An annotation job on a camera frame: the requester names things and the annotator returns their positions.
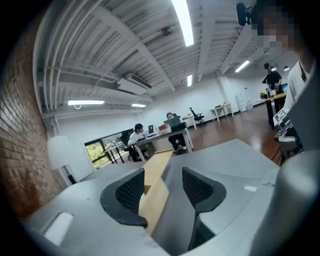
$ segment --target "cable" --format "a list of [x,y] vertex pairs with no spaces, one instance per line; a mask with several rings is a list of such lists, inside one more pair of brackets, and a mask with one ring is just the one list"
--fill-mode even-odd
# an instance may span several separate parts
[[277,150],[277,152],[274,154],[274,156],[271,158],[271,160],[273,160],[273,159],[275,158],[275,156],[278,154],[279,150],[280,150],[280,147],[278,148],[278,150]]
[[280,160],[280,158],[281,158],[281,155],[282,155],[282,152],[280,151],[280,156],[279,156],[278,161],[276,161],[276,164],[278,164],[278,163],[279,163],[279,160]]

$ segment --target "office chair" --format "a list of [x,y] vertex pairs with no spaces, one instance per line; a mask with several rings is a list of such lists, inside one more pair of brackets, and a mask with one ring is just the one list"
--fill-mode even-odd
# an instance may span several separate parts
[[[121,136],[120,137],[121,141],[126,146],[126,148],[123,149],[123,150],[125,152],[129,152],[129,155],[128,155],[128,160],[129,161],[130,161],[130,157],[131,157],[134,162],[141,162],[142,160],[139,159],[139,154],[136,151],[135,147],[134,146],[128,146],[129,138],[130,138],[130,135],[125,135],[125,136]],[[144,154],[145,152],[147,152],[147,150],[144,149],[144,150],[141,150],[141,152],[142,152],[142,154]]]
[[200,113],[200,114],[196,114],[192,107],[189,107],[190,111],[192,112],[193,116],[194,116],[194,121],[196,122],[199,122],[199,123],[202,123],[203,122],[203,118],[205,117],[204,115],[201,115],[203,113]]

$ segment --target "person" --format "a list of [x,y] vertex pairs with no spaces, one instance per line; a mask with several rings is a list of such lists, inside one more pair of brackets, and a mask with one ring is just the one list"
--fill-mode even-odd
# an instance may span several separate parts
[[[166,118],[168,120],[172,119],[172,118],[175,118],[176,116],[174,114],[172,114],[171,112],[166,114]],[[177,152],[181,152],[181,151],[184,151],[184,150],[187,149],[185,138],[181,133],[173,135],[173,136],[169,136],[168,139],[169,139],[169,142],[173,146],[174,152],[177,153]]]
[[277,71],[272,71],[272,67],[269,63],[264,64],[264,69],[267,71],[267,75],[265,77],[267,85],[269,85],[271,90],[275,90],[276,84],[281,85],[281,75]]
[[[133,133],[131,133],[128,141],[128,147],[134,146],[135,143],[141,139],[145,139],[147,136],[144,134],[144,127],[141,123],[137,123],[134,126]],[[139,146],[140,150],[147,150],[148,156],[152,157],[155,154],[155,147],[150,143],[146,143]]]
[[[298,59],[288,75],[284,103],[286,109],[291,109],[297,102],[307,85],[312,67],[315,66],[315,58],[304,38],[306,34],[302,35],[302,31],[308,30],[308,24],[312,24],[303,18],[305,13],[302,10],[305,8],[307,7],[303,4],[295,2],[289,4],[283,0],[257,0],[254,10],[252,9],[257,20],[258,35],[269,36],[279,47],[292,51]],[[307,10],[307,16],[312,17],[309,15],[311,9]]]

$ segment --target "ceiling light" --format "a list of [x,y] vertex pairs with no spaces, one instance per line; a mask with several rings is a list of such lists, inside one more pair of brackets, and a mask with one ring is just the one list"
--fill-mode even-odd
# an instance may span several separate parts
[[192,74],[188,75],[186,80],[188,81],[188,86],[192,86]]
[[142,105],[142,104],[136,104],[136,103],[133,103],[131,105],[131,107],[138,107],[138,108],[144,108],[146,105]]
[[246,60],[240,67],[238,67],[235,72],[238,73],[240,70],[242,70],[246,65],[250,63],[249,60]]
[[101,105],[103,100],[69,100],[68,105]]
[[181,30],[184,37],[185,46],[192,46],[194,44],[194,36],[192,34],[192,27],[190,15],[186,0],[171,0],[178,16]]

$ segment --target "ceiling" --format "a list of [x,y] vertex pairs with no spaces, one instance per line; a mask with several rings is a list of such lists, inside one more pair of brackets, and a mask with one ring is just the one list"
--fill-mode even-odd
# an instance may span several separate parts
[[[250,26],[238,25],[237,0],[187,0],[194,45],[185,46],[171,0],[56,0],[37,34],[36,83],[47,117],[139,112],[175,91],[188,75],[228,74],[245,60],[272,61],[280,49],[260,47]],[[250,6],[252,0],[243,1]],[[168,27],[170,35],[163,35]],[[119,89],[133,73],[151,88],[139,95]],[[68,106],[69,100],[103,100]]]

